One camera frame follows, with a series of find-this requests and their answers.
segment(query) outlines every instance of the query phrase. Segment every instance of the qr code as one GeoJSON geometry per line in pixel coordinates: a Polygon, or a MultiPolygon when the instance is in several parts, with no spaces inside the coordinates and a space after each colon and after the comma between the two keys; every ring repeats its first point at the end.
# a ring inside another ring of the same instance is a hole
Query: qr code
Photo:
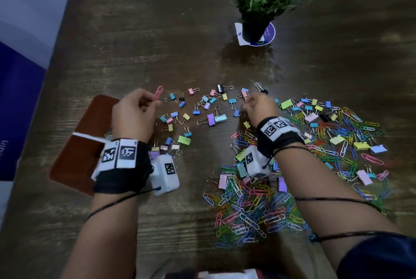
{"type": "Polygon", "coordinates": [[[175,172],[175,166],[173,163],[167,163],[165,164],[165,168],[166,168],[166,173],[168,173],[168,175],[170,174],[176,174],[175,172]]]}
{"type": "Polygon", "coordinates": [[[134,160],[136,156],[136,147],[120,147],[120,157],[121,160],[134,160]]]}
{"type": "Polygon", "coordinates": [[[104,150],[103,160],[101,163],[114,161],[116,155],[116,148],[112,147],[111,149],[104,150]]]}
{"type": "Polygon", "coordinates": [[[246,164],[250,164],[252,161],[253,161],[253,155],[252,153],[250,153],[249,155],[245,157],[245,162],[246,164]]]}
{"type": "Polygon", "coordinates": [[[273,133],[275,133],[277,129],[273,127],[273,125],[269,124],[266,130],[263,131],[264,134],[266,134],[268,137],[271,137],[273,133]]]}
{"type": "Polygon", "coordinates": [[[273,123],[274,125],[276,125],[279,129],[282,129],[284,127],[287,127],[288,125],[285,124],[282,120],[276,121],[273,123]]]}

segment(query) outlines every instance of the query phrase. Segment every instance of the brown leather case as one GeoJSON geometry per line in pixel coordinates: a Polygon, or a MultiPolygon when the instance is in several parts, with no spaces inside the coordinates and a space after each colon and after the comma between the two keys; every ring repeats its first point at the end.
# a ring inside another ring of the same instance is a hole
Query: brown leather case
{"type": "MultiPolygon", "coordinates": [[[[111,127],[112,108],[118,102],[106,95],[95,96],[74,132],[104,137],[111,127]]],[[[103,143],[71,135],[52,166],[50,179],[92,196],[91,175],[103,147],[103,143]]]]}

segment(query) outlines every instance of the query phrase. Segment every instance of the left hand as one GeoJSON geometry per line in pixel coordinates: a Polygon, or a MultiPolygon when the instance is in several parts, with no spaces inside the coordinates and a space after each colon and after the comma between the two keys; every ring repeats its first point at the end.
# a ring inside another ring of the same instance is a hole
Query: left hand
{"type": "Polygon", "coordinates": [[[113,139],[134,139],[148,143],[153,134],[156,109],[155,95],[138,88],[113,106],[113,139]]]}

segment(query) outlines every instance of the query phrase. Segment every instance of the black wristband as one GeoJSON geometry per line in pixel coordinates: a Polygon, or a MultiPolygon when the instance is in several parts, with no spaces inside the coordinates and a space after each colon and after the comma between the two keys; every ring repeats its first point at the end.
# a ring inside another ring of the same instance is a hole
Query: black wristband
{"type": "Polygon", "coordinates": [[[94,185],[94,193],[122,194],[127,191],[139,192],[146,184],[149,175],[153,172],[148,149],[148,144],[138,141],[136,167],[114,168],[100,172],[94,185]]]}
{"type": "Polygon", "coordinates": [[[263,119],[258,125],[257,125],[257,149],[258,151],[263,154],[266,157],[273,157],[274,154],[282,147],[285,147],[286,145],[299,142],[304,144],[304,141],[299,136],[297,132],[289,131],[287,133],[281,134],[276,140],[272,141],[266,134],[264,134],[261,129],[264,127],[264,125],[277,117],[268,117],[263,119]]]}

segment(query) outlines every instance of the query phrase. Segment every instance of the white wall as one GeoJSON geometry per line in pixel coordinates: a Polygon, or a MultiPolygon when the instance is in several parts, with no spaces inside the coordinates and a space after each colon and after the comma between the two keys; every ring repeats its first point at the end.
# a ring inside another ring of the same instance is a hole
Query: white wall
{"type": "Polygon", "coordinates": [[[67,0],[0,0],[0,41],[47,69],[67,0]]]}

